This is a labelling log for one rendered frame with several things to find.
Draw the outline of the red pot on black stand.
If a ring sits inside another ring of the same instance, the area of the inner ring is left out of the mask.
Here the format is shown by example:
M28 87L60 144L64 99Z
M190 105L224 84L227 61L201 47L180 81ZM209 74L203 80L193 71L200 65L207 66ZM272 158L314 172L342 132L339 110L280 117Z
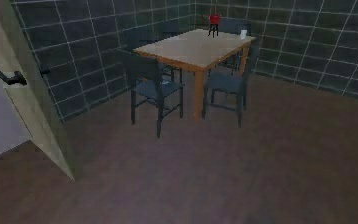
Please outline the red pot on black stand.
M212 14L209 19L209 32L208 35L215 37L218 34L220 16L218 14Z

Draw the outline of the brown wooden table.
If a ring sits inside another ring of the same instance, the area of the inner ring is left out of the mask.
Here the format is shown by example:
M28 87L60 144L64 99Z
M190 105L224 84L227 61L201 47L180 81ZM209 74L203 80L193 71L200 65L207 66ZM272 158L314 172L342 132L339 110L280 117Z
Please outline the brown wooden table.
M244 52L240 60L239 74L243 74L248 55L248 47L255 37L242 39L237 34L220 32L217 36L208 35L204 29L195 29L166 38L152 44L134 49L143 57L154 57L160 63L194 72L193 116L198 122L201 118L204 76L209 69L239 51Z

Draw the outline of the dark grey chair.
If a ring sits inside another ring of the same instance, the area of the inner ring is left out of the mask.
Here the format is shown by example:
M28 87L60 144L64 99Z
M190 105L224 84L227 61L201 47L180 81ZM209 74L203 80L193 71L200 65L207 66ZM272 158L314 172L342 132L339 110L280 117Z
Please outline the dark grey chair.
M242 30L245 30L248 36L251 35L251 23L248 20L222 17L218 25L216 24L209 25L208 35L215 36L219 32L240 35ZM238 65L239 56L240 56L240 52L230 56L228 59L222 62L221 65L230 68L231 72L237 71L239 68Z
M156 135L160 137L162 121L167 115L178 109L179 116L183 117L184 85L165 80L156 58L142 57L123 49L118 49L117 52L130 87L131 124L136 122L137 107L144 103L154 105L157 108ZM173 107L166 106L165 99L175 92L179 93L179 102Z
M176 21L166 21L153 26L143 26L124 31L126 37L126 51L133 52L133 49L155 43L176 35L181 34L179 25ZM171 65L159 64L163 76L170 77L175 81L175 71L179 72L179 82L182 83L182 69Z
M250 76L254 73L254 67L260 54L259 46L254 44L249 48L250 59L245 66L243 74L232 76L222 72L211 72L203 87L202 118L206 117L207 108L215 107L234 111L237 116L238 127L242 125L242 110L247 108L247 92ZM222 92L236 96L235 107L215 103L215 93Z

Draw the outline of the cream room door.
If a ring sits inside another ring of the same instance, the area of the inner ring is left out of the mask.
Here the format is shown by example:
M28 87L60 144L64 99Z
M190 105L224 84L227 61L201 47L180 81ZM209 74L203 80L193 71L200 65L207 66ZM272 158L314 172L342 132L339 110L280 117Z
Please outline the cream room door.
M68 177L76 178L74 159L67 133L52 105L35 58L9 0L0 0L0 71L12 77L19 71L27 85L0 86L14 106L30 140Z

